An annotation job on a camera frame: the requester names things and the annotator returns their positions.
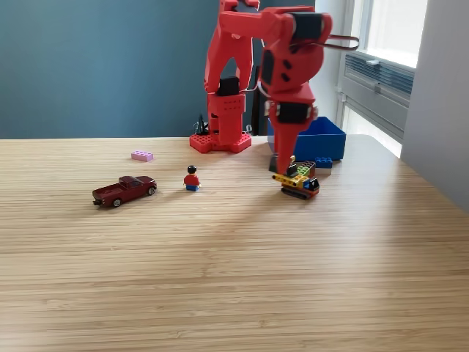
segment red pickup truck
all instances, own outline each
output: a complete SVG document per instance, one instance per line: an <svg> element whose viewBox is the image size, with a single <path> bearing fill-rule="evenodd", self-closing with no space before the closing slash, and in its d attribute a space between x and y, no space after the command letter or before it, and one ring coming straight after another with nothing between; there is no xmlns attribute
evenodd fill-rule
<svg viewBox="0 0 469 352"><path fill-rule="evenodd" d="M156 182L148 176L123 176L118 183L93 191L94 205L119 207L122 203L156 192Z"/></svg>

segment toy track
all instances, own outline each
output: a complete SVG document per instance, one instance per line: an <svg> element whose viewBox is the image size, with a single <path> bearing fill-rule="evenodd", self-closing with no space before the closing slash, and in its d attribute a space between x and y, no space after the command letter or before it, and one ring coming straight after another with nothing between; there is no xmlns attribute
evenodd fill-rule
<svg viewBox="0 0 469 352"><path fill-rule="evenodd" d="M299 199L302 199L302 200L307 200L307 199L310 199L312 197L312 195L310 193L302 192L302 191L299 191L297 189L293 190L291 188L282 187L281 191L284 192L285 194L289 195L289 196L299 198Z"/></svg>

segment pink lego brick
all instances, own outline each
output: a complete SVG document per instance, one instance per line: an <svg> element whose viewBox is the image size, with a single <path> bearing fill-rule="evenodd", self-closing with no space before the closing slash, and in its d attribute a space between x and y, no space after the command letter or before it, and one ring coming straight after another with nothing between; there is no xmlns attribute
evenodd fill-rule
<svg viewBox="0 0 469 352"><path fill-rule="evenodd" d="M148 152L142 152L141 150L136 150L131 154L132 159L140 161L150 161L153 160L153 154Z"/></svg>

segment blue pants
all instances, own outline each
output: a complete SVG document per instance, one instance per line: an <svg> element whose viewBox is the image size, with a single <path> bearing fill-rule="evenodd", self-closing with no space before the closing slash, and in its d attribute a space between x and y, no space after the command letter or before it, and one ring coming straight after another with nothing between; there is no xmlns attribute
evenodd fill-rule
<svg viewBox="0 0 469 352"><path fill-rule="evenodd" d="M190 186L190 185L185 185L185 189L187 189L188 191L197 191L199 190L199 187L198 186Z"/></svg>

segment yellow lego piece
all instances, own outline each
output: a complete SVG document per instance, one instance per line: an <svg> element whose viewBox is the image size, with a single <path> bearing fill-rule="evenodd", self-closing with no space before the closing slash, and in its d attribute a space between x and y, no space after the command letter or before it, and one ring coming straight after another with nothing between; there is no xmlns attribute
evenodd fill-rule
<svg viewBox="0 0 469 352"><path fill-rule="evenodd" d="M308 180L304 175L296 175L294 178L291 178L285 175L273 174L272 178L275 181L280 182L282 185L296 188L303 188L303 182Z"/></svg>

